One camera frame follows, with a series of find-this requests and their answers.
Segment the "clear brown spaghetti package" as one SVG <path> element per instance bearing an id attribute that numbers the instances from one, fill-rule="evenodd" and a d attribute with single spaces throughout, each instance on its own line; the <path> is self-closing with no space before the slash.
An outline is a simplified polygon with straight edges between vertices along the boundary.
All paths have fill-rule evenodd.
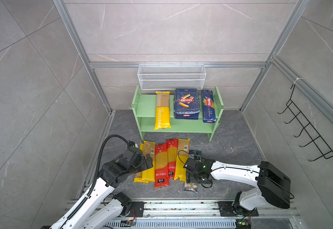
<path id="1" fill-rule="evenodd" d="M 195 149 L 191 149 L 189 151 L 189 158 L 193 158 L 194 160 L 201 162 L 202 159 L 202 152 L 200 150 L 195 150 Z M 198 189 L 197 189 L 197 181 L 194 177 L 194 175 L 189 172 L 186 171 L 186 182 L 184 184 L 184 191 L 191 191 L 194 193 L 198 193 Z"/>

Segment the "yellow Pastatime spaghetti package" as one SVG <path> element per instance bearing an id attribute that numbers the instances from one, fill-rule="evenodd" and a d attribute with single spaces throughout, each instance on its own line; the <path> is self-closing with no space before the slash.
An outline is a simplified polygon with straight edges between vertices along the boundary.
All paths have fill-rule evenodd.
<path id="1" fill-rule="evenodd" d="M 171 128 L 169 95 L 170 92 L 156 92 L 156 119 L 155 130 Z"/>

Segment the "blue Barilla spaghetti box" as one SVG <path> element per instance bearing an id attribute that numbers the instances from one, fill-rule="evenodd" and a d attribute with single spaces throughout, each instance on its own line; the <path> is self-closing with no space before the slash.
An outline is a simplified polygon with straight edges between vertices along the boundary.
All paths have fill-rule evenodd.
<path id="1" fill-rule="evenodd" d="M 202 109 L 203 109 L 203 122 L 216 123 L 215 104 L 213 100 L 213 92 L 211 90 L 202 90 Z"/>

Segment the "blue Barilla pasta bag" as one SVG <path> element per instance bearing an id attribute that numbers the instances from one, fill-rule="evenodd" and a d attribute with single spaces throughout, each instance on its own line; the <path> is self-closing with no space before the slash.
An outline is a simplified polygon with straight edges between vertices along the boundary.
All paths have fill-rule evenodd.
<path id="1" fill-rule="evenodd" d="M 174 118 L 198 120 L 200 100 L 197 89 L 181 89 L 174 91 Z"/>

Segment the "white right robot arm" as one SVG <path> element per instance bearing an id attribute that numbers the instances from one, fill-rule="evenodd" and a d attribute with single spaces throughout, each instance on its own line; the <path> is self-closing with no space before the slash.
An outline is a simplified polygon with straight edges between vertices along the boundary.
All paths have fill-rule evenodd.
<path id="1" fill-rule="evenodd" d="M 290 208 L 294 195 L 290 192 L 290 178 L 273 164 L 262 161 L 260 165 L 233 165 L 212 159 L 200 161 L 191 157 L 180 160 L 183 168 L 191 173 L 200 184 L 211 188 L 214 180 L 229 180 L 253 187 L 249 191 L 239 191 L 230 209 L 235 215 L 247 216 L 256 208 L 268 204 L 280 208 Z"/>

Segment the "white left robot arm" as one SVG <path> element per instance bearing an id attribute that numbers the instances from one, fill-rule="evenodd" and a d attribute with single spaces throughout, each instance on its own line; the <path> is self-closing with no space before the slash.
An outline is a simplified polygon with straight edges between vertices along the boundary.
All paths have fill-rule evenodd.
<path id="1" fill-rule="evenodd" d="M 123 193 L 116 194 L 102 210 L 95 214 L 93 212 L 130 175 L 152 167 L 151 154 L 144 155 L 138 147 L 128 147 L 123 154 L 103 164 L 96 181 L 68 212 L 53 225 L 42 228 L 99 229 L 118 216 L 126 216 L 131 210 L 132 201 Z"/>

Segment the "yellow spaghetti package right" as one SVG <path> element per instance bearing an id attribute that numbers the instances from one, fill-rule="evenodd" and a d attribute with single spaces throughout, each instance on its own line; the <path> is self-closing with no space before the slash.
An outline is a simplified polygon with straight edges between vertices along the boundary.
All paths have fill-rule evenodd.
<path id="1" fill-rule="evenodd" d="M 178 139 L 176 170 L 174 180 L 186 182 L 186 170 L 183 168 L 188 157 L 190 149 L 190 139 Z"/>

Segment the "red spaghetti package front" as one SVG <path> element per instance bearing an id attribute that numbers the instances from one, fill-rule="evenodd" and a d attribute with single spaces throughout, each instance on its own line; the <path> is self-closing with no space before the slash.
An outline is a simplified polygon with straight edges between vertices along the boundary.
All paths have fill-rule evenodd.
<path id="1" fill-rule="evenodd" d="M 155 188 L 169 185 L 168 159 L 166 142 L 155 148 Z"/>

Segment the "red spaghetti package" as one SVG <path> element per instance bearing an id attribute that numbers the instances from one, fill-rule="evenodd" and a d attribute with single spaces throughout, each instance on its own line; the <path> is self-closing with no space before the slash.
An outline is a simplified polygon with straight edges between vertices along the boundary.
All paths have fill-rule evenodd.
<path id="1" fill-rule="evenodd" d="M 178 149 L 178 139 L 169 139 L 166 141 L 167 148 L 167 160 L 168 160 L 168 177 L 173 179 L 176 171 L 176 159 Z"/>
<path id="2" fill-rule="evenodd" d="M 166 142 L 155 148 L 155 188 L 169 185 L 168 159 Z"/>

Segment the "green two-tier shelf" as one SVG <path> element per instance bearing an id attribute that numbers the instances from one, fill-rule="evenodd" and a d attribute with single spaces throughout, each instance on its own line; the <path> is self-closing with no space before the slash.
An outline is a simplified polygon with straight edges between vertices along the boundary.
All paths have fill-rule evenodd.
<path id="1" fill-rule="evenodd" d="M 132 101 L 132 110 L 135 116 L 137 127 L 141 139 L 145 139 L 147 132 L 156 133 L 204 133 L 208 135 L 209 141 L 212 140 L 215 131 L 221 124 L 221 116 L 224 111 L 224 103 L 218 87 L 215 87 L 213 92 L 213 101 L 215 105 L 215 114 L 217 116 L 216 123 L 204 123 L 202 121 L 202 114 L 199 114 L 198 120 L 185 120 L 174 118 L 174 96 L 169 97 L 170 107 L 170 123 L 171 128 L 155 130 L 156 118 L 156 94 L 142 94 L 140 86 L 136 87 L 136 91 Z"/>

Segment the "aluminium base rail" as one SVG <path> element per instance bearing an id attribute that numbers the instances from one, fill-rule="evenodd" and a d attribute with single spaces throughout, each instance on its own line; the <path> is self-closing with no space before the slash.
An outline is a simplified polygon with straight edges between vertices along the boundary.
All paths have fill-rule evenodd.
<path id="1" fill-rule="evenodd" d="M 167 218 L 231 218 L 240 219 L 243 215 L 234 214 L 229 200 L 133 200 L 132 209 L 141 219 Z M 258 207 L 246 219 L 295 219 L 300 218 L 295 207 L 280 209 L 272 206 Z"/>

